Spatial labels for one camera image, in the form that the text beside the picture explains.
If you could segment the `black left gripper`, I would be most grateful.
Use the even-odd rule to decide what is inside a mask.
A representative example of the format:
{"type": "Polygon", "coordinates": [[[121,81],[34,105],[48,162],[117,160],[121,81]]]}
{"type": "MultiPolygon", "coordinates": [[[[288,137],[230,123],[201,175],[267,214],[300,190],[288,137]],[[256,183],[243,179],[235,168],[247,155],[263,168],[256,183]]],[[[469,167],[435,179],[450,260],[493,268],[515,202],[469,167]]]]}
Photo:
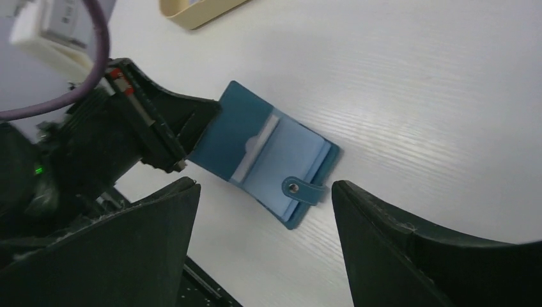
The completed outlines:
{"type": "Polygon", "coordinates": [[[221,113],[218,101],[169,91],[128,58],[112,60],[105,80],[108,89],[91,91],[60,122],[43,122],[37,143],[1,122],[2,237],[99,211],[97,198],[139,161],[180,171],[221,113]]]}

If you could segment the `blue card holder wallet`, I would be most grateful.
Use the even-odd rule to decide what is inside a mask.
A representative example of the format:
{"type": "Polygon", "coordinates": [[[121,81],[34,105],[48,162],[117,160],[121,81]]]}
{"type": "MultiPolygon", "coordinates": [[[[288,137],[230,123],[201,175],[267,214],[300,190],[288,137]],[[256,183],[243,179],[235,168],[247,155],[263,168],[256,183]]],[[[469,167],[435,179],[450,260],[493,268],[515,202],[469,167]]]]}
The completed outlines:
{"type": "Polygon", "coordinates": [[[251,195],[287,229],[321,202],[341,149],[236,81],[189,161],[251,195]]]}

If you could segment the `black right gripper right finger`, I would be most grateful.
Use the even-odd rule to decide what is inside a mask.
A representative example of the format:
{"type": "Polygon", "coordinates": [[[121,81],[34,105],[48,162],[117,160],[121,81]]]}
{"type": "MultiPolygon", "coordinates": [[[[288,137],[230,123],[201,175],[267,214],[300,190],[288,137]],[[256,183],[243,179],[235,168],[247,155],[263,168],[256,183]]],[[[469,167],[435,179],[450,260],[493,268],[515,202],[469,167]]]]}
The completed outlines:
{"type": "Polygon", "coordinates": [[[540,306],[541,243],[457,232],[347,180],[332,204],[355,306],[540,306]]]}

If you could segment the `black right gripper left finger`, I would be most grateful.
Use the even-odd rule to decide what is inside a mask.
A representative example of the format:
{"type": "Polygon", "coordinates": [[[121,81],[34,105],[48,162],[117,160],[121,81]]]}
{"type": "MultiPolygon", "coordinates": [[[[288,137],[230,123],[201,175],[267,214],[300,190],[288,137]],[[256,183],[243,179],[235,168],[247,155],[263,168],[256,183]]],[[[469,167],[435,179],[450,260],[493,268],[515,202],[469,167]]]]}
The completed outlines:
{"type": "Polygon", "coordinates": [[[201,186],[183,177],[1,270],[2,306],[174,306],[201,186]]]}

